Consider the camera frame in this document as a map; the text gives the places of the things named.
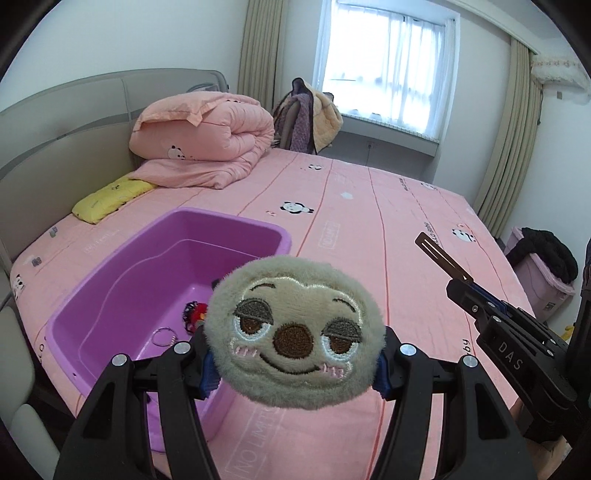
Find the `beige padded bedside bench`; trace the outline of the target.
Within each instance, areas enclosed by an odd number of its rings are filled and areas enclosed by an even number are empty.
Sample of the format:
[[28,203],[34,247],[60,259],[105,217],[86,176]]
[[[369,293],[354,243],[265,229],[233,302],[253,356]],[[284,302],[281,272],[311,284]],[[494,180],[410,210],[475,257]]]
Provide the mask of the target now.
[[1,273],[1,432],[43,478],[51,478],[59,452],[34,408],[27,403],[35,372],[33,360],[8,305],[11,287]]

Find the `window with sheer curtain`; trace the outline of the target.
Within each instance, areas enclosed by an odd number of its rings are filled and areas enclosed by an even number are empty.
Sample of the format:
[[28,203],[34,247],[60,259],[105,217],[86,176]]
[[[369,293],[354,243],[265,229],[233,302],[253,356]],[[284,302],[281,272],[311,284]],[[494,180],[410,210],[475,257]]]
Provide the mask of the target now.
[[457,12],[432,1],[325,1],[312,83],[342,115],[440,141],[457,70]]

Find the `yellow pillow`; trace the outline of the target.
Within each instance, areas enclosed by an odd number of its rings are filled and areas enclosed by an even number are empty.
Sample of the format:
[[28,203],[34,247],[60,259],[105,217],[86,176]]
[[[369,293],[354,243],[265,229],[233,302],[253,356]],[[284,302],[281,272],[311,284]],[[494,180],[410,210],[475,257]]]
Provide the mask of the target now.
[[78,220],[96,225],[128,202],[154,188],[155,186],[148,182],[122,176],[79,200],[71,213]]

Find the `brown hair clip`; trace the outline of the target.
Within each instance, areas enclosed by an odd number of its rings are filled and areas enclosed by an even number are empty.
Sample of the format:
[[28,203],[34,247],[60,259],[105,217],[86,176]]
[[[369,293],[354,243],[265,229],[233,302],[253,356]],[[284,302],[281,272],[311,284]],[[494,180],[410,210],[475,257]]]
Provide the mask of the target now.
[[417,236],[415,244],[450,278],[467,284],[474,282],[473,277],[425,232],[421,232]]

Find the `beige curtain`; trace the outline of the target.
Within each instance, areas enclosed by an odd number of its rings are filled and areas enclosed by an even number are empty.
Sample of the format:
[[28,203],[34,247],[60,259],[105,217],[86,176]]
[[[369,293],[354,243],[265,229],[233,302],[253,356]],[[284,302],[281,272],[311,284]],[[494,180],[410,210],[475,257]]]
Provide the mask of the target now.
[[494,237],[503,233],[523,187],[537,137],[542,85],[531,73],[532,51],[510,42],[506,98],[486,173],[473,208]]
[[272,111],[283,66],[283,30],[287,1],[249,1],[238,69],[238,94],[252,97]]

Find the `beige curtain right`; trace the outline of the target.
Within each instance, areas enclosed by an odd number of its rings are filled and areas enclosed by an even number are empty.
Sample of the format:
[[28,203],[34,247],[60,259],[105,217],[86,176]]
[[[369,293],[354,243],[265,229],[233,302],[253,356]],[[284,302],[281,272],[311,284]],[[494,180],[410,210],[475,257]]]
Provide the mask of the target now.
[[510,42],[506,98],[486,173],[473,208],[494,237],[503,233],[523,187],[537,137],[542,85],[531,73],[532,51]]

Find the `folded pink quilt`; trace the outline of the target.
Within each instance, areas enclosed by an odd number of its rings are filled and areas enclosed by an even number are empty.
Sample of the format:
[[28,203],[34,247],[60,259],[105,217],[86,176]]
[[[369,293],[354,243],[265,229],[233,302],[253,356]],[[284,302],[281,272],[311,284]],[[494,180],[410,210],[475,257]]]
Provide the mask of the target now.
[[158,100],[137,118],[130,177],[165,188],[221,190],[249,176],[273,142],[273,116],[250,97],[196,91]]

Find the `pink bed sheet mattress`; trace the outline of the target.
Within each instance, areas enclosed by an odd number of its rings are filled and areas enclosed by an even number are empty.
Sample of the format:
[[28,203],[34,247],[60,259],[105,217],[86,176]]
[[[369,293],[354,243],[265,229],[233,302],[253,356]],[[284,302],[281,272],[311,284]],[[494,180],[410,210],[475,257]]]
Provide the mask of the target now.
[[[447,275],[416,246],[421,232],[488,291],[528,306],[513,269],[462,196],[379,169],[276,151],[222,190],[158,188],[96,225],[69,213],[14,261],[10,281],[26,333],[71,411],[85,396],[50,351],[50,318],[114,250],[176,208],[283,227],[291,254],[356,278],[399,338],[435,358],[456,361],[480,349],[473,321],[447,297]],[[318,411],[264,407],[239,396],[211,439],[211,454],[224,479],[366,479],[392,411],[374,391]]]

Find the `beige curtain left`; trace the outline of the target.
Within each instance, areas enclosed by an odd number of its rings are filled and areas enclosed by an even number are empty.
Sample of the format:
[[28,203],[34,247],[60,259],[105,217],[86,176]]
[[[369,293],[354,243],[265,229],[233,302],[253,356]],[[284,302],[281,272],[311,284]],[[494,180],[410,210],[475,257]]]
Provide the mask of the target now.
[[252,97],[272,111],[283,66],[283,30],[287,1],[249,1],[238,69],[238,94]]

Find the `black clothes on bin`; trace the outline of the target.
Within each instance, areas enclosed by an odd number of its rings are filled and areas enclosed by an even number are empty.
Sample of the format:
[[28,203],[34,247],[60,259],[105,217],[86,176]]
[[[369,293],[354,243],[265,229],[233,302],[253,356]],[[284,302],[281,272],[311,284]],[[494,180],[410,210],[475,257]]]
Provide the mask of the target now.
[[523,237],[506,254],[512,267],[519,265],[528,255],[536,254],[550,272],[565,284],[578,276],[578,263],[570,249],[552,232],[529,227],[521,229]]

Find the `chair with clothes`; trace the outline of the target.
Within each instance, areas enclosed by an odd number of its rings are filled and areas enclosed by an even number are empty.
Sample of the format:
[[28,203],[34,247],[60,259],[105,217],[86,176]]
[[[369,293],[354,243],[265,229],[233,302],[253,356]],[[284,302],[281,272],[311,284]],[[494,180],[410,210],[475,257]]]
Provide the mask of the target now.
[[318,154],[332,145],[342,129],[342,114],[334,95],[315,90],[301,77],[273,111],[273,148]]

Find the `purple plastic tub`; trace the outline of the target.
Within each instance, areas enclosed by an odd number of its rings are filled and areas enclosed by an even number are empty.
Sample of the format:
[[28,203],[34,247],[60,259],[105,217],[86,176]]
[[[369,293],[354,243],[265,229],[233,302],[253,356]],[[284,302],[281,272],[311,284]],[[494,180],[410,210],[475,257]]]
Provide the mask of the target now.
[[86,396],[111,358],[155,357],[190,337],[182,312],[250,261],[290,251],[283,227],[193,208],[151,222],[103,260],[48,322],[48,346]]

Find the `red black hair accessory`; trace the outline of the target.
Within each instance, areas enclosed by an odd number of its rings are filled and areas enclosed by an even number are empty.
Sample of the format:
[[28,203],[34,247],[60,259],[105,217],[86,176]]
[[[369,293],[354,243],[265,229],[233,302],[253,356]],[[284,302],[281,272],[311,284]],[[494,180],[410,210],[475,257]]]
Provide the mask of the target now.
[[198,326],[204,322],[207,312],[207,304],[204,302],[188,302],[182,312],[184,329],[189,335],[193,335]]

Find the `grey bed headboard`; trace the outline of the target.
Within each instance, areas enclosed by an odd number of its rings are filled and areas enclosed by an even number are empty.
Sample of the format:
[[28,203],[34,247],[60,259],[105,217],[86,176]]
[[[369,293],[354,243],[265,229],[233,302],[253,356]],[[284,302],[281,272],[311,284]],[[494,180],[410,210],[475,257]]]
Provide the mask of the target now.
[[138,166],[128,141],[145,107],[176,94],[228,89],[216,70],[127,70],[61,84],[3,110],[2,269],[10,271],[81,198]]

